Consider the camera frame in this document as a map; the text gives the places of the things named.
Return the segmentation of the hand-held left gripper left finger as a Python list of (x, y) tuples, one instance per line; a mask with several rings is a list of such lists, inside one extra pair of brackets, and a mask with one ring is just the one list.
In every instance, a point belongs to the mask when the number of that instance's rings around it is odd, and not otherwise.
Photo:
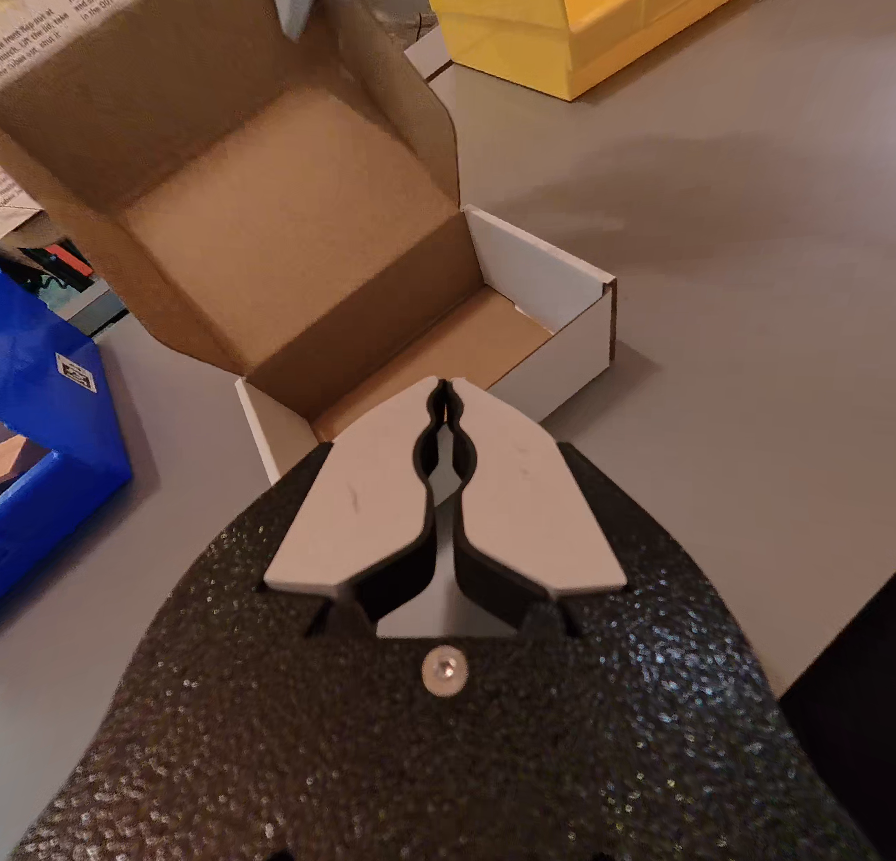
[(263, 576), (270, 590), (356, 603), (372, 624), (429, 586), (437, 559), (429, 475), (446, 383), (427, 376), (341, 432)]

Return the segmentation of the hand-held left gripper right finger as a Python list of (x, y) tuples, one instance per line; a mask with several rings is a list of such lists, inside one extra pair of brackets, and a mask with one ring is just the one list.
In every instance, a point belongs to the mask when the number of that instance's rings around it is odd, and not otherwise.
[(627, 578), (561, 447), (518, 409), (457, 377), (453, 434), (454, 573), (462, 594), (520, 628), (566, 598), (624, 589)]

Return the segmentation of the yellow plastic bin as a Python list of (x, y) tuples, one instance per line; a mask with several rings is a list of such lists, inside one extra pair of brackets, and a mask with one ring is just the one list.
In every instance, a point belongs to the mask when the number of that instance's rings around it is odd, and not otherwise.
[(456, 64), (570, 102), (730, 0), (429, 0)]

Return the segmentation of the white cardboard mailer box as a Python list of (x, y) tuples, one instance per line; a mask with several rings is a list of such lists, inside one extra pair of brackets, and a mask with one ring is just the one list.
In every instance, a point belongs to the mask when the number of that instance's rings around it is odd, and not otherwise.
[(616, 278), (461, 207), (448, 111), (358, 0), (296, 41), (195, 0), (174, 123), (198, 147), (86, 252), (160, 342), (238, 377), (271, 483), (385, 397), (465, 377), (539, 422), (615, 357)]

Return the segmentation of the blue plastic bin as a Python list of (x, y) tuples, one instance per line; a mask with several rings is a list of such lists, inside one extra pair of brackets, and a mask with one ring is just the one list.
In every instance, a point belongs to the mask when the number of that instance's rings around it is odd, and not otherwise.
[(52, 451), (1, 494), (5, 601), (133, 476), (96, 343), (5, 274), (1, 420)]

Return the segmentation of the printed instruction board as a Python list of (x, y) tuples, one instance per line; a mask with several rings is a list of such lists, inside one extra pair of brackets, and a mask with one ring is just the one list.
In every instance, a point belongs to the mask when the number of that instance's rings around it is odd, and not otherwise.
[(198, 145), (175, 91), (195, 0), (2, 0), (7, 206), (49, 208), (91, 249), (126, 240), (119, 216)]

